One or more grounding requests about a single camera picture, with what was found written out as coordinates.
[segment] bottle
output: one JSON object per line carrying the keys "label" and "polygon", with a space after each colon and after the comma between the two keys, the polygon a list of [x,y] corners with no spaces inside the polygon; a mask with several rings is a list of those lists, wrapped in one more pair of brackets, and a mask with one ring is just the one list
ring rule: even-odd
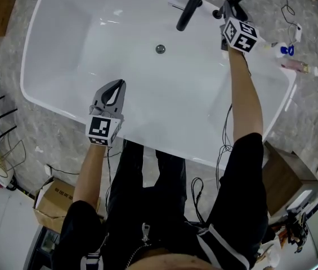
{"label": "bottle", "polygon": [[294,47],[288,47],[284,42],[269,43],[263,40],[258,42],[256,49],[259,53],[273,58],[284,57],[286,54],[294,55]]}
{"label": "bottle", "polygon": [[276,61],[283,68],[295,70],[296,72],[300,73],[311,73],[312,75],[318,77],[318,68],[309,66],[304,62],[288,59],[286,57],[278,58]]}

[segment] bathtub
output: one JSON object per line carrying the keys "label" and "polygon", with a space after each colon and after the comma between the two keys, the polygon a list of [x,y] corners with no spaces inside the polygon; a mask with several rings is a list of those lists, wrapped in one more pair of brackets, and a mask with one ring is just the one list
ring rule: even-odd
{"label": "bathtub", "polygon": [[[38,0],[26,37],[21,90],[37,105],[86,123],[95,92],[127,83],[118,136],[216,166],[231,105],[227,52],[216,6],[204,1],[185,31],[176,30],[188,0]],[[163,44],[164,54],[155,51]],[[267,136],[295,73],[247,55]],[[227,123],[231,143],[232,115]],[[225,169],[229,153],[223,155]]]}

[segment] gray floor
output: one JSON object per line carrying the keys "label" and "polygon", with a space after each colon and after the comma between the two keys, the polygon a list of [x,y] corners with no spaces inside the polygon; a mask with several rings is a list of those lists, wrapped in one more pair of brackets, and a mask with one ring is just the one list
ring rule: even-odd
{"label": "gray floor", "polygon": [[[17,124],[17,130],[11,135],[11,144],[22,139],[26,148],[26,162],[16,169],[19,183],[29,191],[40,188],[47,179],[44,165],[68,172],[78,172],[88,148],[82,125],[54,114],[44,108],[28,102],[20,90],[20,67],[23,56],[26,32],[37,0],[17,0],[7,34],[0,38],[0,95],[6,94],[1,103],[4,109],[14,106],[18,112],[10,120],[0,125],[8,128],[10,123]],[[220,6],[223,0],[207,0]],[[288,24],[285,23],[280,8],[285,0],[245,0],[244,7],[253,16],[261,36],[267,41],[289,42]],[[318,66],[318,9],[310,0],[290,0],[290,5],[297,15],[294,20],[303,26],[303,37],[295,45],[295,58],[311,65]],[[313,171],[318,165],[318,77],[298,75],[297,90],[287,111],[283,111],[268,140],[281,149],[294,150]],[[120,151],[122,141],[116,139],[117,145],[111,154]],[[22,151],[16,151],[14,159],[20,161]],[[147,186],[152,185],[158,177],[155,152],[145,150],[144,180]],[[119,155],[112,157],[111,175],[117,168]],[[74,184],[76,175],[54,172],[54,175]],[[188,189],[193,177],[200,176],[205,183],[200,210],[206,217],[216,196],[214,169],[191,161],[187,162]],[[101,196],[108,187],[108,166],[105,163]],[[196,220],[191,197],[188,197],[186,215]]]}

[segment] black pants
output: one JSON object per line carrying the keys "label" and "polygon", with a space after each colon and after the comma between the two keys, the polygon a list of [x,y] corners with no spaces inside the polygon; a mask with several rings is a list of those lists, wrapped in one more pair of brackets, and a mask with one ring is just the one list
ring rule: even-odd
{"label": "black pants", "polygon": [[120,219],[128,211],[130,215],[139,214],[134,203],[140,205],[140,211],[154,208],[156,213],[165,216],[170,213],[183,217],[186,201],[185,160],[156,151],[160,176],[154,187],[143,188],[143,153],[143,145],[124,140],[118,170],[111,185],[108,204],[110,223],[113,223],[112,218]]}

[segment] sleeve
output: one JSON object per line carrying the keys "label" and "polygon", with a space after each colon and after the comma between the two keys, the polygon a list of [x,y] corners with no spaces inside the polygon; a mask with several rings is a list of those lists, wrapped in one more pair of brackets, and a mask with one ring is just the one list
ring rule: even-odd
{"label": "sleeve", "polygon": [[262,182],[262,136],[251,133],[237,140],[220,179],[220,190],[208,225],[252,268],[267,228],[266,192]]}
{"label": "sleeve", "polygon": [[104,236],[104,228],[94,208],[84,201],[74,202],[65,217],[60,242],[51,258],[52,269],[80,269],[81,258],[94,253]]}

